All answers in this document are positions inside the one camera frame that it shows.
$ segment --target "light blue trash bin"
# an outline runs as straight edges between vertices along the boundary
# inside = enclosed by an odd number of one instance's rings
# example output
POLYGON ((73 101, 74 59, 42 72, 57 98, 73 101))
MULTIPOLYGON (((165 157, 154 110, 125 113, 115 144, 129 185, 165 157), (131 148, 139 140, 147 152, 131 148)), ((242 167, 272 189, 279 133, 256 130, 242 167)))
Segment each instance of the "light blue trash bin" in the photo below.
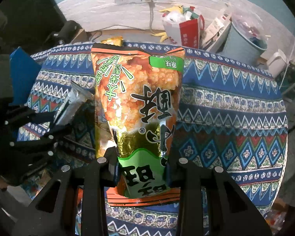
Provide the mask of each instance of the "light blue trash bin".
POLYGON ((263 43, 263 47, 264 48, 258 47, 243 36, 232 22, 221 55, 251 66, 256 66, 257 59, 267 49, 267 44, 265 42, 263 43))

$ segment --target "silver screw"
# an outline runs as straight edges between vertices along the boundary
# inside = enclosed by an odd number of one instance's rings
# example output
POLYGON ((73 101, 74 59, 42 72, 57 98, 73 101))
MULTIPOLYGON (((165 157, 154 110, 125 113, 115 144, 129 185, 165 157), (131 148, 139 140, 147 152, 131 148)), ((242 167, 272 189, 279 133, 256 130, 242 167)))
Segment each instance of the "silver screw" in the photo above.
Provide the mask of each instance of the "silver screw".
POLYGON ((180 162, 181 164, 186 164, 186 163, 188 162, 188 160, 187 160, 186 158, 180 158, 180 159, 179 159, 179 162, 180 162))
POLYGON ((215 171, 216 171, 217 173, 222 173, 222 172, 224 171, 223 168, 220 167, 220 166, 217 166, 217 167, 215 167, 214 169, 215 169, 215 171))
POLYGON ((61 171, 62 172, 67 172, 69 170, 70 170, 70 166, 69 165, 64 165, 64 166, 61 167, 61 171))
POLYGON ((98 163, 104 163, 104 162, 106 162, 107 161, 107 159, 105 158, 105 157, 99 157, 98 159, 97 159, 97 162, 98 163))

